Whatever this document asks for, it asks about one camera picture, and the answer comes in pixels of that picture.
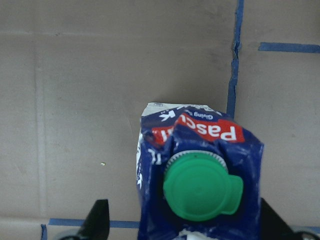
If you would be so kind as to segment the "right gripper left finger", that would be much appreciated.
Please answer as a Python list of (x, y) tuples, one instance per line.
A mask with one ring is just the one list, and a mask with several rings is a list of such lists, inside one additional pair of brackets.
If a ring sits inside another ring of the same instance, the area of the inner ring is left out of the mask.
[(108, 199), (98, 199), (86, 219), (74, 234), (67, 234), (58, 240), (107, 240), (110, 234), (110, 210)]

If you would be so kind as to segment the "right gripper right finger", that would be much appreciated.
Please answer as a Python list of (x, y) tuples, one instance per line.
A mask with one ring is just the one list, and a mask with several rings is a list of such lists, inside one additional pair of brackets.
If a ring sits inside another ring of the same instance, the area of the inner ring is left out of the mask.
[(320, 236), (308, 230), (293, 230), (267, 203), (261, 198), (260, 239), (261, 240), (319, 240)]

